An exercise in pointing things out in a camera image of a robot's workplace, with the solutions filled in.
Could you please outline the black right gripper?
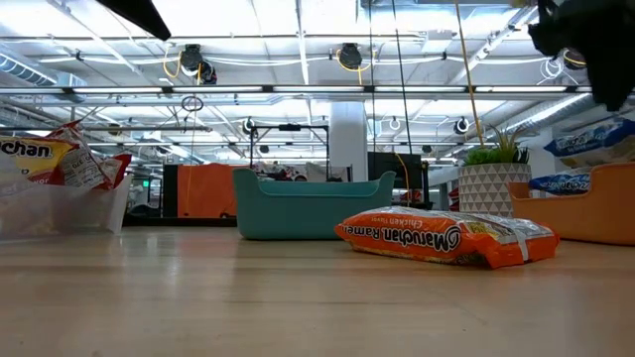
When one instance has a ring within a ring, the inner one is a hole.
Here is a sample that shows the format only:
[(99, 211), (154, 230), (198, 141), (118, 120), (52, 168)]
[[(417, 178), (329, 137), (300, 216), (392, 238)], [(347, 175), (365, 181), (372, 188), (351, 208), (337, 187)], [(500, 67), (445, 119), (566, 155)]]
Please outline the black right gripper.
[[(635, 0), (536, 0), (536, 5), (539, 22), (528, 33), (543, 55), (564, 49), (589, 59), (605, 53), (635, 55)], [(616, 112), (635, 87), (635, 59), (592, 59), (589, 81), (594, 101)]]

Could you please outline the black gantry frame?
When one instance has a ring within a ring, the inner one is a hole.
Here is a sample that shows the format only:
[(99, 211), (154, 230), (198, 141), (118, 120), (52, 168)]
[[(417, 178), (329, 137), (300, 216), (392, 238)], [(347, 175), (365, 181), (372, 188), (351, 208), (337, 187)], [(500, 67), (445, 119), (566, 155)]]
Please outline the black gantry frame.
[(280, 125), (265, 125), (258, 126), (252, 124), (249, 128), (249, 169), (257, 176), (259, 180), (273, 181), (296, 181), (297, 178), (304, 178), (308, 180), (309, 175), (297, 175), (296, 172), (290, 172), (286, 166), (282, 164), (282, 159), (275, 159), (272, 167), (276, 169), (275, 172), (266, 172), (264, 165), (262, 170), (256, 170), (254, 164), (254, 149), (259, 147), (260, 149), (265, 146), (273, 146), (273, 143), (261, 143), (261, 140), (271, 131), (277, 130), (279, 132), (299, 132), (302, 130), (309, 130), (315, 138), (317, 138), (321, 144), (325, 147), (324, 161), (324, 180), (330, 181), (331, 165), (330, 165), (330, 136), (328, 125), (301, 125), (301, 124), (280, 124)]

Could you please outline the teal plastic bin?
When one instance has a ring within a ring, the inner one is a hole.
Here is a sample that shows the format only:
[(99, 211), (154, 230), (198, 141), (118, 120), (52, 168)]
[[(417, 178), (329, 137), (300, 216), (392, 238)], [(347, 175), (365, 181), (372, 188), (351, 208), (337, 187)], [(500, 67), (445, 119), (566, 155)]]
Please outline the teal plastic bin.
[(336, 240), (334, 227), (357, 213), (388, 206), (396, 174), (358, 182), (260, 180), (235, 169), (237, 229), (247, 240)]

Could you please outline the clear plastic bin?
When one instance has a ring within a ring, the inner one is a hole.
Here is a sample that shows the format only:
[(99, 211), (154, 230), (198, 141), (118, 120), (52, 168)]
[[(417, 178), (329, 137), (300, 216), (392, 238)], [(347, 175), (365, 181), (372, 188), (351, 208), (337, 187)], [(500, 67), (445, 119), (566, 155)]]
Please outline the clear plastic bin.
[(0, 156), (0, 241), (121, 232), (131, 178), (112, 190), (39, 184)]

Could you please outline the black overhead light rail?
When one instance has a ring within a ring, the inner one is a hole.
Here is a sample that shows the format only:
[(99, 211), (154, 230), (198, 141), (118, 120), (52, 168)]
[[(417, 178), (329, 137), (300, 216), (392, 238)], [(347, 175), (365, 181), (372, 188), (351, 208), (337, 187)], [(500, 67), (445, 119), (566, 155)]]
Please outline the black overhead light rail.
[(174, 94), (174, 93), (590, 93), (586, 85), (221, 85), (120, 87), (0, 87), (0, 95)]

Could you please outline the white building column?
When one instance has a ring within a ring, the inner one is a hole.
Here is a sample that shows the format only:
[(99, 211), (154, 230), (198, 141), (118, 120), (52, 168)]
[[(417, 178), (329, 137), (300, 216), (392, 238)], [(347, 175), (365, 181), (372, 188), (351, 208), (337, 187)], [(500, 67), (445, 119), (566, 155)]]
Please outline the white building column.
[(335, 167), (351, 168), (353, 181), (368, 180), (367, 120), (363, 102), (332, 102), (329, 157)]

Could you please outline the potted plant patterned white pot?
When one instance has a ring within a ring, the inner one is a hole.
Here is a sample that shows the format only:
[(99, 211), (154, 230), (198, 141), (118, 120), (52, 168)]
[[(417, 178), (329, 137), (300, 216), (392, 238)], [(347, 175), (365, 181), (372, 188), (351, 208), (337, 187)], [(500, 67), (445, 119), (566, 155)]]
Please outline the potted plant patterned white pot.
[(523, 129), (503, 132), (492, 127), (492, 130), (494, 146), (469, 151), (459, 169), (459, 211), (512, 217), (508, 184), (529, 182), (532, 177), (530, 154), (518, 142)]

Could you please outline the tan hanging rod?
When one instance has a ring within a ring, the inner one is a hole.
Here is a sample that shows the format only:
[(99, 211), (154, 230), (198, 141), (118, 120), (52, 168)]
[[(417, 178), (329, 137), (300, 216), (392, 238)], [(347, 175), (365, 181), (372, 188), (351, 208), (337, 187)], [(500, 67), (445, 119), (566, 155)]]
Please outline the tan hanging rod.
[(463, 58), (463, 66), (464, 66), (464, 71), (465, 71), (465, 78), (466, 78), (466, 81), (467, 81), (467, 89), (468, 89), (468, 94), (469, 94), (469, 100), (470, 100), (470, 104), (471, 104), (471, 108), (472, 108), (472, 116), (473, 116), (475, 129), (476, 129), (476, 136), (478, 138), (480, 148), (484, 149), (485, 148), (484, 139), (483, 139), (482, 132), (481, 132), (480, 119), (478, 117), (477, 109), (476, 109), (476, 103), (475, 103), (475, 97), (474, 97), (474, 88), (473, 88), (472, 80), (471, 80), (470, 64), (469, 64), (469, 59), (467, 57), (465, 37), (464, 37), (463, 28), (462, 28), (461, 15), (460, 15), (460, 6), (459, 6), (459, 3), (458, 3), (458, 0), (452, 0), (452, 1), (453, 1), (454, 9), (455, 9), (455, 15), (456, 15), (456, 18), (457, 18), (457, 23), (458, 23), (458, 33), (459, 33), (460, 44), (461, 44), (461, 53), (462, 53), (462, 58)]

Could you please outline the blue soy sauce ramen pack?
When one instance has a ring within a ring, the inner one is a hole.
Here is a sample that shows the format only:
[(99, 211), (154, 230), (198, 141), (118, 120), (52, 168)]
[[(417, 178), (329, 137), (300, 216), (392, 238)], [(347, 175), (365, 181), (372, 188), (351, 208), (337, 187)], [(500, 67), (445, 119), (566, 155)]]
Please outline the blue soy sauce ramen pack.
[(586, 193), (590, 187), (590, 168), (579, 168), (554, 175), (532, 178), (529, 189), (544, 191), (553, 195), (573, 195)]
[(544, 149), (568, 168), (635, 161), (635, 121), (618, 117), (579, 134), (561, 136)]

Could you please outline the red partition panel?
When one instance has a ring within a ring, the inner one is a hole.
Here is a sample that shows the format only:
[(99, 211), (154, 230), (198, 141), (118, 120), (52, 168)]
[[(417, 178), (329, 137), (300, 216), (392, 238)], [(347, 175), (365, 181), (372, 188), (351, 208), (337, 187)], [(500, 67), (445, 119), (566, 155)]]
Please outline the red partition panel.
[(235, 215), (233, 167), (222, 164), (178, 167), (178, 218)]

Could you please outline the orange chicken ramen pack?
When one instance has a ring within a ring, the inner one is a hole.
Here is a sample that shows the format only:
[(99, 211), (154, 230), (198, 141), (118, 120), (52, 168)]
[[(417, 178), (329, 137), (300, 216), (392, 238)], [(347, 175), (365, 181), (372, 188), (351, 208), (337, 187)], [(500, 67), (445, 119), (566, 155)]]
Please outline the orange chicken ramen pack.
[(386, 206), (344, 219), (335, 233), (358, 252), (490, 269), (556, 256), (560, 236), (527, 219)]

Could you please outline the red beef ramen pack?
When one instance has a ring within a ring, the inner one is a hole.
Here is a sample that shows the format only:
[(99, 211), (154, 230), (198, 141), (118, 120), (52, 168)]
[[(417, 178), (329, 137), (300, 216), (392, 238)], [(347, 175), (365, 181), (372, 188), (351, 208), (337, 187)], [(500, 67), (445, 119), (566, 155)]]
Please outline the red beef ramen pack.
[(78, 148), (64, 140), (0, 136), (0, 153), (9, 156), (21, 174), (35, 183), (56, 178), (56, 168), (64, 156)]
[(50, 184), (93, 189), (107, 184), (107, 177), (77, 128), (79, 120), (66, 123), (47, 138), (62, 140), (73, 148), (63, 155), (52, 172)]
[(104, 174), (103, 182), (97, 186), (99, 189), (113, 189), (123, 181), (125, 171), (131, 163), (131, 154), (119, 154), (98, 162)]

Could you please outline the black table frame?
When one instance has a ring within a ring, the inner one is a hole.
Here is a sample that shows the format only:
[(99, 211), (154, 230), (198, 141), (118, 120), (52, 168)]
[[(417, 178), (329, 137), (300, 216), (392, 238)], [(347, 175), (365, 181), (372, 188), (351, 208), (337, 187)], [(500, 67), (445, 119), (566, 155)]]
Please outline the black table frame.
[(138, 217), (125, 215), (123, 227), (236, 227), (235, 218)]

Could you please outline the black monitor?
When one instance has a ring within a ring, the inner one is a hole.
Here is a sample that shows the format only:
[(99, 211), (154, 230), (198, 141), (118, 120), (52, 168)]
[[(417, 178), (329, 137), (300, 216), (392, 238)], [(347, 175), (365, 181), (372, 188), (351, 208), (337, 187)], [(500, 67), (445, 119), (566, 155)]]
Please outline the black monitor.
[(379, 179), (386, 172), (396, 174), (395, 188), (422, 188), (423, 162), (420, 155), (398, 153), (368, 153), (368, 178)]

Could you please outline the orange plastic bin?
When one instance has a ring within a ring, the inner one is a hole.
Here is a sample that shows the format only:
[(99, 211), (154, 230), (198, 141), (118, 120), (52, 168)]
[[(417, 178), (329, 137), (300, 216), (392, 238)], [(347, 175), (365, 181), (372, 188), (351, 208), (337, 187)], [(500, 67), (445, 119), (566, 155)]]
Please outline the orange plastic bin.
[(507, 188), (516, 218), (545, 225), (563, 239), (635, 246), (635, 162), (593, 168), (583, 194), (532, 198), (526, 183)]

